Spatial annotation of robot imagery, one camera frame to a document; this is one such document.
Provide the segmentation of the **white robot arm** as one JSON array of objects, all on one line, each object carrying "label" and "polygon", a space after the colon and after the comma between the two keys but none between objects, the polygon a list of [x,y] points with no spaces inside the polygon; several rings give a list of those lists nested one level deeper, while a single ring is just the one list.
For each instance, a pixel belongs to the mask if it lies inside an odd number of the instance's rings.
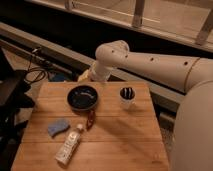
[{"label": "white robot arm", "polygon": [[82,81],[106,81],[114,68],[184,95],[173,129],[170,171],[213,171],[213,59],[132,52],[124,40],[95,50]]}]

